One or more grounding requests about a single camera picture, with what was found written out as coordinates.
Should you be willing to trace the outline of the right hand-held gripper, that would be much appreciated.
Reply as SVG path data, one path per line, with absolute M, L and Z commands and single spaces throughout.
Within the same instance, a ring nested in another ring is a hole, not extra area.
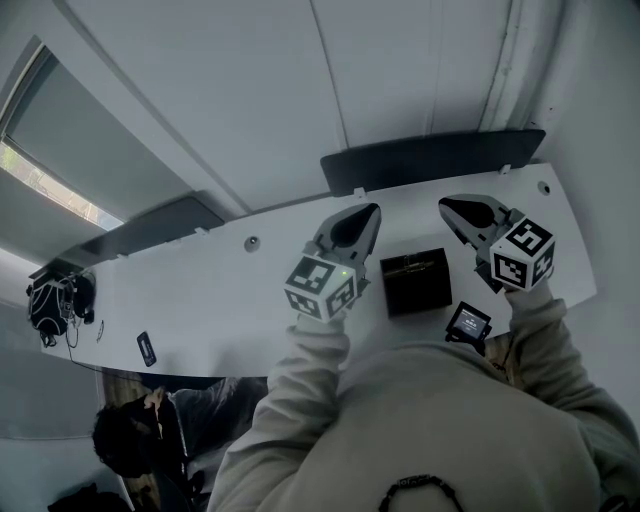
M 519 210 L 508 211 L 490 196 L 480 200 L 445 197 L 438 207 L 463 244 L 488 247 L 485 259 L 477 255 L 475 272 L 495 293 L 506 288 L 531 291 L 553 272 L 555 236 Z M 489 244 L 490 223 L 505 217 Z

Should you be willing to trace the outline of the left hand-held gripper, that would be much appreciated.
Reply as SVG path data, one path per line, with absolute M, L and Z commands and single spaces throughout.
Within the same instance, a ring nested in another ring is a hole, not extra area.
M 327 218 L 285 280 L 291 309 L 322 323 L 350 309 L 369 284 L 365 262 L 380 225 L 376 203 L 351 206 Z

